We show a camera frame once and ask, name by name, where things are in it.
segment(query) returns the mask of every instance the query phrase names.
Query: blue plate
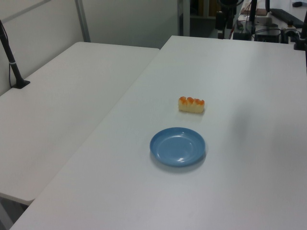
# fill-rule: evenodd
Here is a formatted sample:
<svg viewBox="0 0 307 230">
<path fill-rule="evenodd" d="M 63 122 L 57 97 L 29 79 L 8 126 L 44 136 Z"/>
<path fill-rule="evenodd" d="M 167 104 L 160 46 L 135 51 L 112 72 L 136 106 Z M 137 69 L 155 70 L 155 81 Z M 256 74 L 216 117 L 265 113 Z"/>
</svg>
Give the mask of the blue plate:
<svg viewBox="0 0 307 230">
<path fill-rule="evenodd" d="M 196 163 L 205 154 L 205 141 L 188 128 L 167 128 L 150 141 L 150 151 L 158 161 L 170 166 L 187 166 Z"/>
</svg>

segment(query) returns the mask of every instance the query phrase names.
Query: table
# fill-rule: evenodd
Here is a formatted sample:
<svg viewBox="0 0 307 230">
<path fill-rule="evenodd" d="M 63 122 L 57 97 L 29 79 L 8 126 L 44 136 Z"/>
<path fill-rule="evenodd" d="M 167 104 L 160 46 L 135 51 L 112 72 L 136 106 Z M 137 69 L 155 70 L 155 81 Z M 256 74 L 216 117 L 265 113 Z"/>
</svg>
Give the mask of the table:
<svg viewBox="0 0 307 230">
<path fill-rule="evenodd" d="M 171 37 L 12 230 L 306 229 L 306 78 L 285 44 Z M 200 133 L 205 160 L 157 162 L 168 127 Z"/>
<path fill-rule="evenodd" d="M 29 205 L 158 49 L 76 43 L 0 97 L 0 196 Z"/>
<path fill-rule="evenodd" d="M 245 7 L 247 0 L 245 0 L 242 4 L 242 8 Z M 276 8 L 276 9 L 282 9 L 284 11 L 287 11 L 288 13 L 292 14 L 296 18 L 300 19 L 301 21 L 304 21 L 307 7 L 301 6 L 301 7 L 293 7 L 292 6 L 292 0 L 270 0 L 270 8 Z M 265 0 L 258 0 L 258 6 L 260 6 L 261 9 L 265 9 Z M 277 24 L 279 28 L 288 28 L 287 23 L 284 21 L 281 21 L 277 18 L 275 18 L 270 12 L 267 14 L 266 17 L 272 18 L 272 23 Z M 246 15 L 240 15 L 239 21 L 245 21 Z"/>
</svg>

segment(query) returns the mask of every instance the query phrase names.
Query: cable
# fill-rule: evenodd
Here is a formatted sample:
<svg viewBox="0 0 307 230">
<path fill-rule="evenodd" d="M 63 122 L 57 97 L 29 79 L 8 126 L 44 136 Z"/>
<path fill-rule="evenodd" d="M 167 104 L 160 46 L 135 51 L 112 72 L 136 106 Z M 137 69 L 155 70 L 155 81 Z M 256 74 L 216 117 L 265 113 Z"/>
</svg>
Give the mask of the cable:
<svg viewBox="0 0 307 230">
<path fill-rule="evenodd" d="M 10 83 L 10 87 L 12 88 L 12 84 L 11 84 L 11 65 L 9 63 L 9 83 Z"/>
<path fill-rule="evenodd" d="M 261 33 L 261 32 L 266 32 L 266 31 L 271 31 L 271 30 L 279 30 L 279 31 L 281 31 L 281 29 L 278 29 L 278 28 L 276 28 L 276 29 L 261 29 L 261 30 L 255 31 L 255 34 Z"/>
<path fill-rule="evenodd" d="M 246 22 L 248 21 L 248 11 L 249 11 L 250 6 L 251 6 L 251 2 L 250 2 L 250 4 L 245 9 L 246 12 L 247 12 L 247 14 L 246 14 Z"/>
<path fill-rule="evenodd" d="M 5 33 L 6 40 L 9 42 L 9 37 L 8 37 L 8 34 L 6 33 L 6 30 L 5 30 L 4 26 L 1 25 L 1 27 L 2 27 L 2 29 L 4 31 L 4 33 Z M 10 87 L 12 88 L 12 84 L 11 84 L 11 65 L 10 65 L 10 63 L 9 63 L 9 83 L 10 83 Z"/>
<path fill-rule="evenodd" d="M 223 6 L 223 7 L 226 7 L 226 8 L 234 8 L 234 7 L 237 7 L 239 6 L 241 3 L 243 3 L 244 0 L 242 0 L 241 2 L 237 3 L 237 4 L 232 4 L 232 5 L 225 5 L 223 3 L 221 3 L 221 0 L 218 0 L 218 3 Z"/>
<path fill-rule="evenodd" d="M 4 26 L 3 26 L 3 25 L 1 25 L 1 27 L 2 27 L 2 29 L 3 29 L 3 31 L 4 31 L 4 33 L 5 33 L 6 40 L 8 40 L 8 42 L 9 42 L 9 37 L 8 37 L 8 34 L 7 34 L 7 33 L 6 33 L 6 31 L 5 31 Z"/>
</svg>

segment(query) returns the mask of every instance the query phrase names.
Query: wall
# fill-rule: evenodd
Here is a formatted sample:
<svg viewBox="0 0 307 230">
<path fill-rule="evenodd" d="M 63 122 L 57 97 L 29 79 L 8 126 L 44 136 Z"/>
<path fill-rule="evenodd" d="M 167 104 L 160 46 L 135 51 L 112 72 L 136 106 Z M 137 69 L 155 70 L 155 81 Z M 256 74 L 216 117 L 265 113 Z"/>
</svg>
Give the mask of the wall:
<svg viewBox="0 0 307 230">
<path fill-rule="evenodd" d="M 83 0 L 91 42 L 162 48 L 178 35 L 177 0 Z"/>
<path fill-rule="evenodd" d="M 3 25 L 23 78 L 74 43 L 83 41 L 74 0 L 48 1 Z M 8 59 L 1 45 L 0 95 L 10 88 L 8 75 Z"/>
</svg>

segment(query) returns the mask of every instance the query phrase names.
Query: orange topping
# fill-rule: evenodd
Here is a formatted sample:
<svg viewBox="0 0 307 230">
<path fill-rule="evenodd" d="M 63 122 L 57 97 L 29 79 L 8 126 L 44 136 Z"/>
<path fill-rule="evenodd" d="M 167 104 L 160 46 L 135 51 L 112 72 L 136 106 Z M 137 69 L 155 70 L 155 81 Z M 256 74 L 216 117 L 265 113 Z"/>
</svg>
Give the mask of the orange topping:
<svg viewBox="0 0 307 230">
<path fill-rule="evenodd" d="M 193 103 L 193 101 L 194 101 L 194 99 L 193 99 L 193 98 L 191 98 L 191 97 L 188 97 L 188 98 L 187 98 L 187 101 L 188 101 L 188 102 L 190 102 L 190 103 L 192 104 L 192 103 Z"/>
<path fill-rule="evenodd" d="M 179 100 L 180 100 L 183 104 L 185 104 L 185 103 L 187 102 L 186 97 L 180 97 Z"/>
</svg>

